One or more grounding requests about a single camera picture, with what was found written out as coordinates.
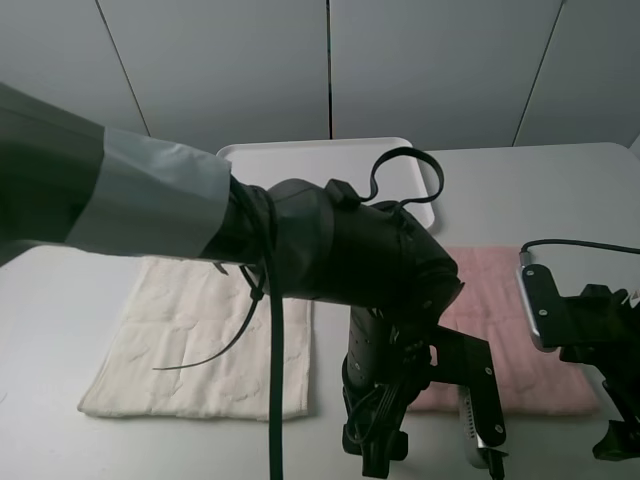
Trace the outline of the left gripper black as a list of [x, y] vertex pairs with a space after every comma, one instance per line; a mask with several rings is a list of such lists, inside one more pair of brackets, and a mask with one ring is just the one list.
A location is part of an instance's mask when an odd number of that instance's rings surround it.
[[393, 461], [406, 458], [408, 435], [401, 424], [409, 404], [429, 385], [430, 360], [424, 328], [393, 323], [376, 309], [350, 309], [342, 447], [362, 458], [364, 475], [387, 475]]

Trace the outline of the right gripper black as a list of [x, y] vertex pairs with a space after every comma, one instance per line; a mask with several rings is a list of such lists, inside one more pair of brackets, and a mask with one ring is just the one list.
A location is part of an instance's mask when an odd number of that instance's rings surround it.
[[639, 302], [624, 289], [588, 284], [568, 297], [570, 319], [578, 327], [577, 341], [561, 349], [560, 359], [595, 367], [602, 386], [621, 418], [592, 449], [598, 460], [639, 457]]

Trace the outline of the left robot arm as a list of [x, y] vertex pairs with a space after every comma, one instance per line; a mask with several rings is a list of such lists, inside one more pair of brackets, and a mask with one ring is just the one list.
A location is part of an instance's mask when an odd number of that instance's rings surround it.
[[271, 308], [270, 477], [283, 475], [287, 298], [351, 309], [343, 437], [367, 476], [406, 450], [400, 426], [427, 388], [429, 343], [462, 289], [455, 261], [405, 208], [346, 182], [264, 189], [228, 160], [108, 128], [1, 89], [1, 259], [40, 245], [235, 263]]

